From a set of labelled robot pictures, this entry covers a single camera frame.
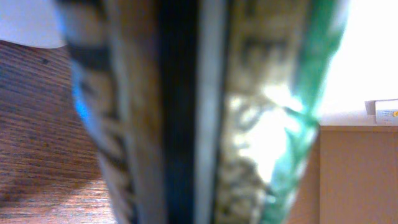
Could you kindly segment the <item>orange spaghetti packet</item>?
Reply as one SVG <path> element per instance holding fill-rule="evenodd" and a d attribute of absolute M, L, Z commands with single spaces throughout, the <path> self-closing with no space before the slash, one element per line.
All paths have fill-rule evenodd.
<path fill-rule="evenodd" d="M 349 1 L 60 0 L 118 223 L 285 223 Z"/>

